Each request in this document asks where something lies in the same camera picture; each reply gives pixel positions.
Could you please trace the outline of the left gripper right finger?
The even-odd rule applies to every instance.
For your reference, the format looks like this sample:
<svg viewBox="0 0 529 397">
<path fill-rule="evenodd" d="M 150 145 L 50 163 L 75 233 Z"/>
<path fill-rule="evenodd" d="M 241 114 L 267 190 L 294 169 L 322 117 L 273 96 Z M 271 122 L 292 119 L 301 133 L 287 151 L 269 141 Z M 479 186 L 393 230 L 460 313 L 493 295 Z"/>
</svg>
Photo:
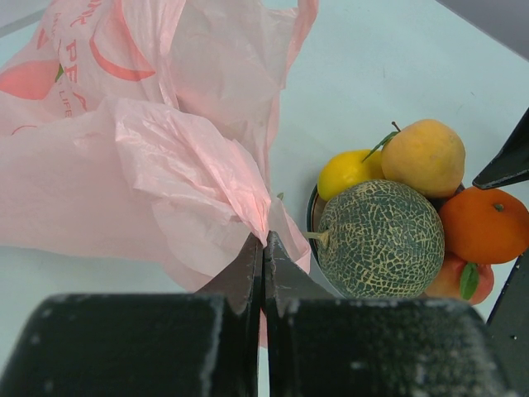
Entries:
<svg viewBox="0 0 529 397">
<path fill-rule="evenodd" d="M 276 232 L 264 249 L 273 396 L 513 396 L 487 328 L 454 299 L 338 298 Z"/>
</svg>

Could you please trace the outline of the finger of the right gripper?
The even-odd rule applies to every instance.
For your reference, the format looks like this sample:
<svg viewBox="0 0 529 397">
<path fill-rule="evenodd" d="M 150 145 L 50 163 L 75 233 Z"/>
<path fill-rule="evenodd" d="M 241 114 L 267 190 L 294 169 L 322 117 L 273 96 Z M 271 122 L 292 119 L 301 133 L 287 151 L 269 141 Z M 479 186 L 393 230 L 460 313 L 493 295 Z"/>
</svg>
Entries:
<svg viewBox="0 0 529 397">
<path fill-rule="evenodd" d="M 528 396 L 528 252 L 520 256 L 503 286 L 487 324 L 512 387 Z"/>
<path fill-rule="evenodd" d="M 474 178 L 479 189 L 496 189 L 528 181 L 529 110 L 526 110 L 499 153 Z"/>
</svg>

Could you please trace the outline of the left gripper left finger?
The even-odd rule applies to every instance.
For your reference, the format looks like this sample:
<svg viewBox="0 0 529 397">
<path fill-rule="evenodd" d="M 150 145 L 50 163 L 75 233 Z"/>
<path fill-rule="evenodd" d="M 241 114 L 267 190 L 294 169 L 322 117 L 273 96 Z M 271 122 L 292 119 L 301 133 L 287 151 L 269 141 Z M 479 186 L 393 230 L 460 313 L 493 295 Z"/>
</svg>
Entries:
<svg viewBox="0 0 529 397">
<path fill-rule="evenodd" d="M 255 396 L 263 247 L 193 294 L 56 294 L 28 318 L 4 396 Z"/>
</svg>

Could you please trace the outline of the orange fake peach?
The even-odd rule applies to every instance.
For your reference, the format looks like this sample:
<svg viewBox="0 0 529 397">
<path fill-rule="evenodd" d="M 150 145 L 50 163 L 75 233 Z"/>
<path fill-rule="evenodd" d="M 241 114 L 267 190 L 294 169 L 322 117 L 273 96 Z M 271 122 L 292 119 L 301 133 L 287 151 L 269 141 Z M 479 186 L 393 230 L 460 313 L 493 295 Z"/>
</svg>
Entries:
<svg viewBox="0 0 529 397">
<path fill-rule="evenodd" d="M 491 265 L 471 265 L 447 252 L 441 270 L 424 294 L 434 298 L 451 298 L 471 305 L 482 303 L 491 293 L 494 275 Z"/>
</svg>

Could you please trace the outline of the orange fake tangerine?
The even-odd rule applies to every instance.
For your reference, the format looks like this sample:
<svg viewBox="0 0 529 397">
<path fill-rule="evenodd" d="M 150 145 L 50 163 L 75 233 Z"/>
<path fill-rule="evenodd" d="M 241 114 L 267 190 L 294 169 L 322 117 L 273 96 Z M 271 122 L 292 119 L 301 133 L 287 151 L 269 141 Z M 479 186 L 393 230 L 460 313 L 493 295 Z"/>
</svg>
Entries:
<svg viewBox="0 0 529 397">
<path fill-rule="evenodd" d="M 439 212 L 446 250 L 477 264 L 509 262 L 528 248 L 528 210 L 501 189 L 469 187 Z"/>
</svg>

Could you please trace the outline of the yellow orange fake apricot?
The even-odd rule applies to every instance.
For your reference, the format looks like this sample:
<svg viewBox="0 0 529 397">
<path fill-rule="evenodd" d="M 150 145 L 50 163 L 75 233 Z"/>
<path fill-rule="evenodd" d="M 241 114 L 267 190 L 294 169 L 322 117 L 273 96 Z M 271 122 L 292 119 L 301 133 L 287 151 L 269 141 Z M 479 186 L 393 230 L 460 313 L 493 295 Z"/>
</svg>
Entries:
<svg viewBox="0 0 529 397">
<path fill-rule="evenodd" d="M 465 174 L 466 150 L 460 136 L 443 122 L 422 119 L 385 136 L 365 158 L 380 153 L 385 179 L 415 189 L 429 199 L 455 194 Z"/>
</svg>

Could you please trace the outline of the green netted fake melon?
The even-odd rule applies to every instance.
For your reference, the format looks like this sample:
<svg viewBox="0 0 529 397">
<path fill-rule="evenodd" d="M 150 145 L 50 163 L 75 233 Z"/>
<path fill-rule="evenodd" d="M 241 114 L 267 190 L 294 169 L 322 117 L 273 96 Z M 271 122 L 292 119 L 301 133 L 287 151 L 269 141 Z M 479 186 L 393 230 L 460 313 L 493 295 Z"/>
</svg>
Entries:
<svg viewBox="0 0 529 397">
<path fill-rule="evenodd" d="M 372 179 L 331 198 L 317 228 L 305 236 L 317 248 L 321 272 L 353 299 L 412 299 L 440 272 L 445 235 L 434 206 L 416 190 Z"/>
</svg>

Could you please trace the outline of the yellow fake mango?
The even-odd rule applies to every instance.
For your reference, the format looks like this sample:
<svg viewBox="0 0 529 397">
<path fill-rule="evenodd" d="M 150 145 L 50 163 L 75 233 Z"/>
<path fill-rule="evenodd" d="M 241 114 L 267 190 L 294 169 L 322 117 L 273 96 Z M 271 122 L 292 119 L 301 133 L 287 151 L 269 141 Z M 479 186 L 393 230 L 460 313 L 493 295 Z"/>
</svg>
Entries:
<svg viewBox="0 0 529 397">
<path fill-rule="evenodd" d="M 369 149 L 345 151 L 332 157 L 318 175 L 319 196 L 329 201 L 353 185 L 371 179 L 383 179 L 381 151 L 375 151 L 365 159 L 369 153 Z"/>
</svg>

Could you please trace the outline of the pink plastic bag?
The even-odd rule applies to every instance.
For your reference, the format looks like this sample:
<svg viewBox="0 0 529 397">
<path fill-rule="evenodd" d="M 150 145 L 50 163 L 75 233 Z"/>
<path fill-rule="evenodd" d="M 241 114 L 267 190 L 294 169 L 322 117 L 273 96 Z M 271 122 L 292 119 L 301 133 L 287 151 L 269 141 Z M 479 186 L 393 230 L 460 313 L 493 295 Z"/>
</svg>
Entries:
<svg viewBox="0 0 529 397">
<path fill-rule="evenodd" d="M 53 1 L 1 69 L 1 242 L 160 263 L 189 291 L 275 231 L 287 74 L 315 1 Z"/>
</svg>

